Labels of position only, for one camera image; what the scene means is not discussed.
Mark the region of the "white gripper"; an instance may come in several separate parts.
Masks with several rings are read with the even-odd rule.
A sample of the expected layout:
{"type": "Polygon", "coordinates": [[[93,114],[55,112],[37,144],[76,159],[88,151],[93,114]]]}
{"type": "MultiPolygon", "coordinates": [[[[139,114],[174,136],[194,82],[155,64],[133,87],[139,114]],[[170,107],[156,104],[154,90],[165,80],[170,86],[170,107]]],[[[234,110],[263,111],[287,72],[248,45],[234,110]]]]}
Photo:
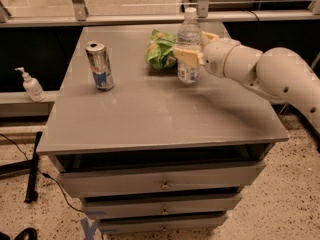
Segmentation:
{"type": "Polygon", "coordinates": [[[202,31],[201,43],[203,53],[199,49],[173,48],[174,56],[191,67],[204,65],[209,74],[224,78],[224,65],[231,50],[240,42],[230,38],[219,38],[217,34],[202,31]]]}

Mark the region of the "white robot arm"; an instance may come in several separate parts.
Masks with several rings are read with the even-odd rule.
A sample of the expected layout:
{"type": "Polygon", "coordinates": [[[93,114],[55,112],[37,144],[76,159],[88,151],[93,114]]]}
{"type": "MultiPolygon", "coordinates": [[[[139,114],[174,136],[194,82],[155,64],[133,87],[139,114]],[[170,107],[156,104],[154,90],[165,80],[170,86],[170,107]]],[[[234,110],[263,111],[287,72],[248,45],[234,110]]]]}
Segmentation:
{"type": "Polygon", "coordinates": [[[294,51],[276,47],[266,52],[213,33],[201,34],[202,45],[175,45],[174,56],[231,79],[260,97],[296,108],[320,134],[320,79],[294,51]]]}

